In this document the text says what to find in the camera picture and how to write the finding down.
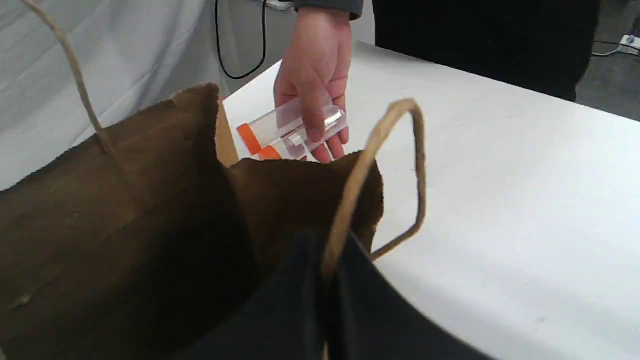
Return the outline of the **person's bare hand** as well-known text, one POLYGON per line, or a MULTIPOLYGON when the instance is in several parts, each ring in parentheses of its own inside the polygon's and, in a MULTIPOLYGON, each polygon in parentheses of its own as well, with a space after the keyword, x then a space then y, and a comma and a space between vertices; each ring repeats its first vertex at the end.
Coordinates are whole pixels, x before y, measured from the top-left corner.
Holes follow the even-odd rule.
POLYGON ((323 101, 346 110, 346 87, 352 61, 351 15, 326 7, 300 7, 288 48, 274 83, 274 102, 280 107, 300 100, 308 138, 318 147, 313 157, 321 163, 342 158, 349 129, 325 137, 323 101))

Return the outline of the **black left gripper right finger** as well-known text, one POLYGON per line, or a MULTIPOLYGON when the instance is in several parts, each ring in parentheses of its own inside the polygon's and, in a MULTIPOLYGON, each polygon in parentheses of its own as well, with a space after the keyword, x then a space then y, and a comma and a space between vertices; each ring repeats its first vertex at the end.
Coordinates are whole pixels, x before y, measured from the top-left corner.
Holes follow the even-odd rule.
POLYGON ((420 313, 350 235, 329 293, 330 360, 486 360, 420 313))

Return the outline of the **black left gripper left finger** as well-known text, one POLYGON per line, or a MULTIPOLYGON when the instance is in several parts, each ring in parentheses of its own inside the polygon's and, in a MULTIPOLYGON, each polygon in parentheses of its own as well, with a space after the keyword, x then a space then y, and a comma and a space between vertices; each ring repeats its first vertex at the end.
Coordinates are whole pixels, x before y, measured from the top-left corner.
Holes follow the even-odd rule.
POLYGON ((299 232, 281 264, 222 325, 174 356, 176 360, 322 360, 319 319, 322 247, 299 232))

